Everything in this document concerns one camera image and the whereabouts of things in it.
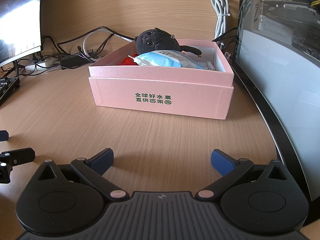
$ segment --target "black cat plush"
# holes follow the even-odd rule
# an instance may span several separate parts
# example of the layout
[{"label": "black cat plush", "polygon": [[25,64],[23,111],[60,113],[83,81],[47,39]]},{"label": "black cat plush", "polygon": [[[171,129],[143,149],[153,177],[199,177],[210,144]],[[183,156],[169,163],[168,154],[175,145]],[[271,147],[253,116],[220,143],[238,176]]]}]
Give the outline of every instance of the black cat plush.
[{"label": "black cat plush", "polygon": [[196,54],[201,57],[201,50],[190,47],[180,46],[178,41],[171,35],[163,30],[154,28],[141,33],[138,37],[135,37],[136,49],[139,55],[155,50],[176,50],[185,51]]}]

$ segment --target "plush toy tail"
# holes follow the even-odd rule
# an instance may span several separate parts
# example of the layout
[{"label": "plush toy tail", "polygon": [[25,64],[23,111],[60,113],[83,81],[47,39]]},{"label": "plush toy tail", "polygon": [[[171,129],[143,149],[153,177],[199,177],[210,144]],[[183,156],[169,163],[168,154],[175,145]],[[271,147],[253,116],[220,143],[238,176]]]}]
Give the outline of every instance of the plush toy tail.
[{"label": "plush toy tail", "polygon": [[193,54],[196,54],[198,57],[201,57],[202,55],[201,50],[197,48],[190,47],[190,46],[180,46],[180,47],[181,47],[181,51],[191,52]]}]

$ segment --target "red object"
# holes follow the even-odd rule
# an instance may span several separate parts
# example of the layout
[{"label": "red object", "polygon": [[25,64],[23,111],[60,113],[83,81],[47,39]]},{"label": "red object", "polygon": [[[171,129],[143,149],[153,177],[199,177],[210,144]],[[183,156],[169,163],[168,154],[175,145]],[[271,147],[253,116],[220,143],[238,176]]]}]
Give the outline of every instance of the red object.
[{"label": "red object", "polygon": [[[132,57],[137,57],[138,55],[139,55],[138,53],[135,53],[132,55]],[[126,57],[119,65],[136,65],[137,66],[138,64],[135,63],[132,58]]]}]

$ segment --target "ribbed black surface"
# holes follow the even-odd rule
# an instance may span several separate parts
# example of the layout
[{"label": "ribbed black surface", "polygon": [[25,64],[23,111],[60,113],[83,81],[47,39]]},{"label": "ribbed black surface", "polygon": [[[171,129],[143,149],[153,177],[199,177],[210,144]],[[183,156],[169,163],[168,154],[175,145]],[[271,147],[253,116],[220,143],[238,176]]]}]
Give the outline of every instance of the ribbed black surface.
[{"label": "ribbed black surface", "polygon": [[90,228],[73,236],[41,237],[25,233],[19,240],[306,240],[298,232],[263,237],[228,224],[215,204],[200,202],[189,192],[135,192],[125,202],[112,203]]}]

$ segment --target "power strip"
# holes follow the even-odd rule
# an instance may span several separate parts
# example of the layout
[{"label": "power strip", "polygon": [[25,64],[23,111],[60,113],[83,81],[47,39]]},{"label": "power strip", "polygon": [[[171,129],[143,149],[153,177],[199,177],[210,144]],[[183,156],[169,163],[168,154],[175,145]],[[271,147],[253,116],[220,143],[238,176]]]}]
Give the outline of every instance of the power strip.
[{"label": "power strip", "polygon": [[44,60],[42,62],[37,63],[36,66],[35,64],[31,64],[29,66],[26,66],[26,72],[33,72],[33,71],[39,71],[39,70],[46,70],[49,67],[52,67],[57,63],[56,58],[49,58],[47,60]]}]

